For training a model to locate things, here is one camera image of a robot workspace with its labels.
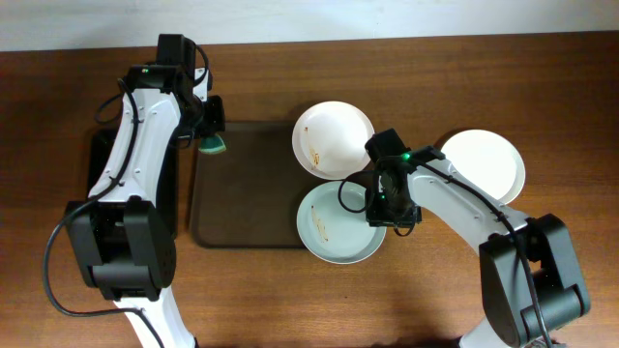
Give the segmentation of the white plate top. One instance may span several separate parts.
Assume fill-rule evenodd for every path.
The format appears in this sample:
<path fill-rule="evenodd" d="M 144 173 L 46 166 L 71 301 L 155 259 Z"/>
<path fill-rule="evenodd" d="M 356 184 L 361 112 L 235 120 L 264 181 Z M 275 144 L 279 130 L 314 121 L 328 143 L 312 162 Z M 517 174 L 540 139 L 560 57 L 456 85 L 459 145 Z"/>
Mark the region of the white plate top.
<path fill-rule="evenodd" d="M 368 165 L 365 144 L 373 135 L 362 110 L 343 101 L 324 101 L 298 118 L 291 142 L 297 161 L 310 174 L 341 180 Z"/>

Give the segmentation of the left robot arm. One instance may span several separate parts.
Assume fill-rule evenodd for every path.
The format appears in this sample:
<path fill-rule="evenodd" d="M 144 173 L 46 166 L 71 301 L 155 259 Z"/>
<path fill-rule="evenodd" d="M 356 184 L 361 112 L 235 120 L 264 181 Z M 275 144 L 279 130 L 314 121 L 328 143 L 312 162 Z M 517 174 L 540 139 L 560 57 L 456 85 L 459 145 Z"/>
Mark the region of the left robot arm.
<path fill-rule="evenodd" d="M 176 269 L 178 151 L 197 139 L 224 151 L 221 98 L 211 96 L 206 56 L 181 34 L 161 34 L 154 61 L 118 81 L 120 126 L 110 150 L 94 154 L 100 176 L 60 226 L 68 232 L 85 284 L 125 314 L 145 347 L 194 347 L 173 296 Z"/>

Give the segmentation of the pale blue plate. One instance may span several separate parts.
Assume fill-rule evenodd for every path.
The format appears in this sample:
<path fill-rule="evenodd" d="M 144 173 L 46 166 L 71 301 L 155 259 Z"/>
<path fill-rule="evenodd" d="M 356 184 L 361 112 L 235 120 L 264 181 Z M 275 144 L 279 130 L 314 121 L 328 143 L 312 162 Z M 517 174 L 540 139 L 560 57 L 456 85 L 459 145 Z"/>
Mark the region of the pale blue plate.
<path fill-rule="evenodd" d="M 342 208 L 339 198 L 351 209 L 365 205 L 366 189 L 346 183 L 338 195 L 340 181 L 321 184 L 301 201 L 296 226 L 304 246 L 316 257 L 347 265 L 371 257 L 382 245 L 387 228 L 368 224 L 362 213 Z"/>

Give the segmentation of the green scrubbing sponge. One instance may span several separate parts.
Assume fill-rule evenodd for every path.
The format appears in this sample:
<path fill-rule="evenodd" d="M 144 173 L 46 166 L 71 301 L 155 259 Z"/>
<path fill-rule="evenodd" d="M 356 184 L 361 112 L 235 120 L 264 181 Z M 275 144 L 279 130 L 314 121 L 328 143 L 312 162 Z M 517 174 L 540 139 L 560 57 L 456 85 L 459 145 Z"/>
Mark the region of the green scrubbing sponge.
<path fill-rule="evenodd" d="M 226 145 L 219 134 L 214 134 L 200 140 L 198 151 L 204 155 L 217 155 L 226 151 Z"/>

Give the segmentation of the white plate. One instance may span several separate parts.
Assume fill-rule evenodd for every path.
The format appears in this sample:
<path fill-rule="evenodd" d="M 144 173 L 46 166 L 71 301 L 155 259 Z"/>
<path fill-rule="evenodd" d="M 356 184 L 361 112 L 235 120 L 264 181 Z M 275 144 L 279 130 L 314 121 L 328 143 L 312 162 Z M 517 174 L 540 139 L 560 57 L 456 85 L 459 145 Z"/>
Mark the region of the white plate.
<path fill-rule="evenodd" d="M 310 174 L 341 180 L 368 165 L 365 144 L 373 135 L 362 110 L 343 101 L 324 101 L 298 118 L 291 142 L 297 161 Z"/>
<path fill-rule="evenodd" d="M 489 130 L 463 130 L 449 137 L 441 152 L 467 180 L 501 203 L 523 190 L 526 169 L 518 149 Z"/>

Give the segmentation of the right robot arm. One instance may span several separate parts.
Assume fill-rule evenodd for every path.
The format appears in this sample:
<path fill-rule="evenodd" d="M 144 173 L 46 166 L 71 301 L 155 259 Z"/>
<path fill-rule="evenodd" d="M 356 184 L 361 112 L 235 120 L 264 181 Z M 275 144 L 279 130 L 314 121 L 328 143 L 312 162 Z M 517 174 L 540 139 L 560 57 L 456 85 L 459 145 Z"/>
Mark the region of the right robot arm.
<path fill-rule="evenodd" d="M 365 148 L 373 163 L 370 225 L 412 229 L 428 210 L 479 256 L 485 317 L 457 346 L 551 347 L 552 331 L 589 313 L 570 232 L 559 217 L 510 208 L 462 176 L 438 149 L 412 150 L 393 129 L 374 134 Z"/>

